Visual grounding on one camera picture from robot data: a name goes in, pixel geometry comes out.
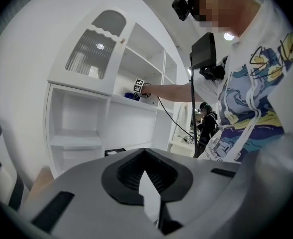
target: hand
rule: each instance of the hand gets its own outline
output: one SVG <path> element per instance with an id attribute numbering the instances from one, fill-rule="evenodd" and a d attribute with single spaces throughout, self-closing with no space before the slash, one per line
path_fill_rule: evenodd
<path id="1" fill-rule="evenodd" d="M 143 87 L 142 87 L 142 90 L 141 90 L 141 93 L 142 94 L 149 94 L 149 90 L 148 90 L 148 88 L 150 87 L 150 85 L 143 85 Z"/>

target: person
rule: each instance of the person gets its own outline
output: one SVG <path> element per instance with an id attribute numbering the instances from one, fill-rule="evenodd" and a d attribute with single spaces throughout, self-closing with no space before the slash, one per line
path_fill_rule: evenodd
<path id="1" fill-rule="evenodd" d="M 199 143 L 198 143 L 198 156 L 200 156 L 208 144 L 209 140 L 214 136 L 217 126 L 217 114 L 212 111 L 211 106 L 203 102 L 199 107 L 200 114 L 204 116 L 203 122 L 196 124 L 200 131 Z"/>
<path id="2" fill-rule="evenodd" d="M 293 29 L 272 0 L 192 0 L 203 23 L 239 41 L 231 46 L 223 80 L 194 80 L 195 101 L 219 104 L 219 132 L 199 158 L 241 162 L 248 153 L 285 133 L 276 114 L 276 88 L 293 65 Z M 191 102 L 191 84 L 149 85 L 149 93 L 173 102 Z"/>

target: white t-shirt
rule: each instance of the white t-shirt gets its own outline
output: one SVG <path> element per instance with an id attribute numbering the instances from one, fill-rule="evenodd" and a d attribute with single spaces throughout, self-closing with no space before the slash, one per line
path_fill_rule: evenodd
<path id="1" fill-rule="evenodd" d="M 247 153 L 285 133 L 268 95 L 277 91 L 292 64 L 293 29 L 275 3 L 265 0 L 232 45 L 224 79 L 211 81 L 200 76 L 194 81 L 194 89 L 204 101 L 219 104 L 221 128 L 199 158 L 241 162 Z"/>

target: cable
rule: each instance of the cable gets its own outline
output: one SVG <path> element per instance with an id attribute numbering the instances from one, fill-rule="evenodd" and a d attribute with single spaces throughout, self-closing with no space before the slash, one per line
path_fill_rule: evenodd
<path id="1" fill-rule="evenodd" d="M 164 111 L 165 111 L 166 114 L 171 118 L 171 120 L 175 123 L 175 125 L 178 126 L 181 130 L 183 130 L 186 134 L 188 134 L 192 139 L 195 139 L 195 134 L 194 134 L 194 135 L 189 134 L 189 133 L 186 132 L 186 131 L 185 131 L 180 125 L 178 125 L 178 124 L 173 120 L 173 118 L 170 116 L 170 114 L 167 112 L 167 110 L 165 109 L 164 105 L 163 105 L 162 102 L 161 102 L 161 99 L 160 99 L 159 97 L 157 97 L 157 98 L 158 98 L 158 100 L 160 101 L 161 106 L 163 107 Z M 203 143 L 203 142 L 201 142 L 201 141 L 198 141 L 198 142 L 199 142 L 200 144 L 206 146 L 205 143 Z"/>
<path id="2" fill-rule="evenodd" d="M 194 137 L 193 135 L 187 133 L 184 129 L 182 129 L 182 127 L 181 127 L 180 125 L 178 125 L 178 124 L 173 120 L 173 118 L 170 116 L 170 114 L 167 112 L 167 110 L 165 109 L 164 105 L 162 104 L 160 98 L 159 98 L 159 97 L 157 97 L 157 98 L 158 98 L 158 100 L 160 101 L 160 103 L 161 103 L 161 105 L 162 105 L 164 111 L 165 111 L 165 112 L 167 113 L 167 115 L 171 118 L 171 120 L 176 124 L 176 126 L 178 126 L 181 130 L 183 130 L 186 134 L 188 134 L 191 138 L 194 139 L 195 137 Z"/>
<path id="3" fill-rule="evenodd" d="M 193 125 L 194 125 L 194 138 L 195 140 L 195 154 L 194 158 L 198 158 L 198 149 L 197 149 L 197 127 L 196 127 L 196 114 L 195 114 L 195 92 L 194 92 L 194 70 L 191 68 L 191 91 L 192 91 L 192 114 L 193 114 Z"/>

